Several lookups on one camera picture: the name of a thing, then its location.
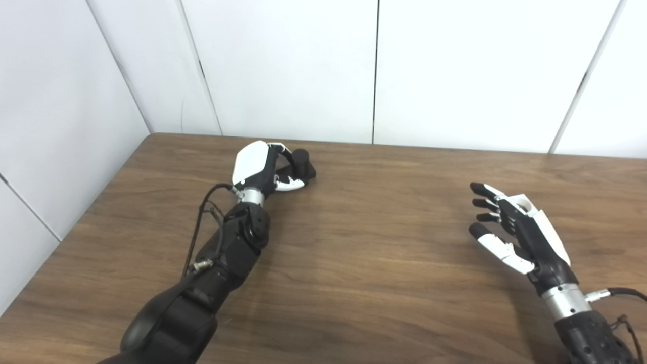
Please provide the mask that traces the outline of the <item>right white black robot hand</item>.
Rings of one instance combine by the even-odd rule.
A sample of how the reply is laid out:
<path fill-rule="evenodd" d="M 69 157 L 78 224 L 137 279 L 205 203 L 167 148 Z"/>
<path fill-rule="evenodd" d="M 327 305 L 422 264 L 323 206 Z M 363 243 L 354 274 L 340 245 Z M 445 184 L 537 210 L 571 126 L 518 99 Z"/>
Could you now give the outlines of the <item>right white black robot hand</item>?
<path fill-rule="evenodd" d="M 471 183 L 472 205 L 487 209 L 469 226 L 472 237 L 508 267 L 525 275 L 538 295 L 564 284 L 579 284 L 564 244 L 545 212 L 526 194 L 507 195 Z"/>

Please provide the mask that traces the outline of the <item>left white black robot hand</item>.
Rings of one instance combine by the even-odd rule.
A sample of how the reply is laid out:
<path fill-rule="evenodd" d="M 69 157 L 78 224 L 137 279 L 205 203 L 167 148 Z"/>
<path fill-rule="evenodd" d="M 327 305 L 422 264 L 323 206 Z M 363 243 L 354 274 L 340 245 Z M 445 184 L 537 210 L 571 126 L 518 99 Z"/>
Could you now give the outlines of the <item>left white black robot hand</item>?
<path fill-rule="evenodd" d="M 308 185 L 298 177 L 293 152 L 282 143 L 255 141 L 236 156 L 232 184 L 237 190 L 254 189 L 268 197 L 275 192 L 288 192 Z"/>

